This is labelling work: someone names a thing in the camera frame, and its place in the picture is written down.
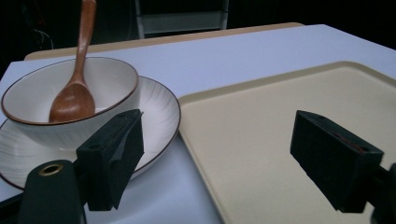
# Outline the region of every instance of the white table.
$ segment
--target white table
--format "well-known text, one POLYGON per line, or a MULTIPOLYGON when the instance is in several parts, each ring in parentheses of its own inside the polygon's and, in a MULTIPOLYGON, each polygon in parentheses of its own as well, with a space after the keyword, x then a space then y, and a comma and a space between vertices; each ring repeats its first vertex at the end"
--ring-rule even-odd
MULTIPOLYGON (((177 97, 306 67, 352 61, 396 78, 396 50, 326 25, 298 26, 133 49, 95 52, 132 64, 139 74, 167 86, 177 97)), ((72 56, 10 65, 0 94, 29 72, 72 56)), ((20 193, 0 181, 0 200, 20 193)), ((181 138, 152 167, 131 181, 119 210, 87 211, 89 223, 220 223, 181 138)))

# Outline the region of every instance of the plastic tray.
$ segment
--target plastic tray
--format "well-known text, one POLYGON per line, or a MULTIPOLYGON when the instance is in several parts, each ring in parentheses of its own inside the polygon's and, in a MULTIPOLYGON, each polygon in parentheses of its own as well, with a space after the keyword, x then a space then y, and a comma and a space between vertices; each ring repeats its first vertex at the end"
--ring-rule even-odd
POLYGON ((396 162, 396 80, 350 62, 179 99, 180 133, 226 223, 370 223, 335 211, 290 155, 296 110, 333 120, 396 162))

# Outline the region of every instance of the white plate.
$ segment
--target white plate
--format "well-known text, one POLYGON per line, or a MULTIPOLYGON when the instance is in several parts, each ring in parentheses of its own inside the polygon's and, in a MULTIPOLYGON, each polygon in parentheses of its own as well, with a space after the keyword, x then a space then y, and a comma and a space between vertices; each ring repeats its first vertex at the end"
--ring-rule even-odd
MULTIPOLYGON (((177 133, 180 106, 176 96, 163 84, 139 78, 140 105, 143 112, 145 154, 132 178, 143 173, 166 150, 177 133)), ((0 128, 0 175, 12 186, 22 189, 29 172, 46 161, 75 161, 76 151, 41 146, 6 120, 0 128)))

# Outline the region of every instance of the bowl rim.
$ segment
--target bowl rim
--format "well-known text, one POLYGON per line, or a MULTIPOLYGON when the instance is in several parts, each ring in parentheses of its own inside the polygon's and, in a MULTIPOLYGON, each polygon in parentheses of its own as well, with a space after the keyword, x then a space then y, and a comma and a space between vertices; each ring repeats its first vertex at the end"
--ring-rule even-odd
POLYGON ((33 73, 36 73, 36 72, 40 71, 40 70, 47 69, 48 67, 55 66, 55 65, 60 64, 60 63, 69 63, 69 62, 72 62, 72 61, 75 61, 75 60, 76 60, 76 59, 69 59, 69 60, 64 60, 64 61, 60 61, 60 62, 57 62, 57 63, 48 64, 48 65, 46 65, 46 66, 40 67, 40 68, 38 68, 38 69, 36 69, 36 70, 34 70, 34 71, 32 71, 32 72, 29 72, 28 74, 26 74, 26 75, 24 75, 24 76, 18 78, 14 83, 12 83, 12 84, 6 89, 6 91, 4 92, 4 94, 3 94, 2 98, 1 98, 1 108, 2 108, 2 110, 3 110, 3 113, 6 115, 6 117, 7 117, 8 119, 14 120, 14 121, 16 121, 16 122, 18 122, 18 123, 21 123, 21 124, 24 124, 24 125, 32 125, 32 126, 56 126, 56 125, 63 125, 63 124, 71 124, 71 123, 77 123, 77 122, 83 121, 83 120, 85 120, 85 119, 92 119, 92 118, 95 118, 95 117, 97 117, 97 116, 99 116, 99 115, 101 115, 101 114, 104 114, 104 113, 106 113, 107 111, 113 109, 114 107, 116 107, 116 106, 122 104, 122 103, 123 103, 124 101, 126 101, 134 92, 136 92, 137 87, 138 87, 138 84, 139 84, 139 74, 138 74, 137 70, 136 70, 131 64, 129 64, 129 63, 125 62, 125 61, 119 60, 119 59, 107 58, 107 57, 87 57, 87 58, 86 58, 86 61, 88 61, 88 60, 90 60, 90 59, 94 59, 94 60, 95 60, 95 59, 111 60, 111 61, 116 61, 116 62, 119 62, 119 63, 124 63, 124 64, 128 65, 129 67, 131 67, 131 68, 134 70, 134 75, 136 76, 136 83, 133 85, 131 91, 130 91, 128 94, 126 94, 121 100, 117 101, 114 105, 111 105, 111 106, 107 107, 106 109, 103 109, 103 110, 101 110, 101 111, 99 111, 99 112, 97 112, 97 113, 95 113, 95 114, 93 114, 93 115, 91 115, 91 116, 88 116, 88 117, 85 117, 85 118, 82 118, 82 119, 72 119, 72 120, 68 120, 68 121, 52 122, 52 123, 49 123, 49 122, 35 122, 35 121, 30 121, 30 120, 25 120, 25 119, 16 118, 15 116, 11 115, 11 114, 7 111, 7 109, 6 109, 6 107, 5 107, 5 104, 4 104, 5 97, 6 97, 6 95, 8 94, 8 91, 10 91, 10 89, 11 89, 14 85, 16 85, 17 83, 19 83, 22 79, 28 77, 29 75, 32 75, 33 73))

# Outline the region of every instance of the screw hole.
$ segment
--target screw hole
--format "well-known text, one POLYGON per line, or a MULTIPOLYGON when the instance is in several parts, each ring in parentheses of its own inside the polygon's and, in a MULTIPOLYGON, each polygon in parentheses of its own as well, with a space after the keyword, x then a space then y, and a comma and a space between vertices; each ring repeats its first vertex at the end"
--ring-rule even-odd
POLYGON ((60 172, 64 166, 62 164, 51 164, 40 170, 39 174, 42 176, 55 175, 60 172))

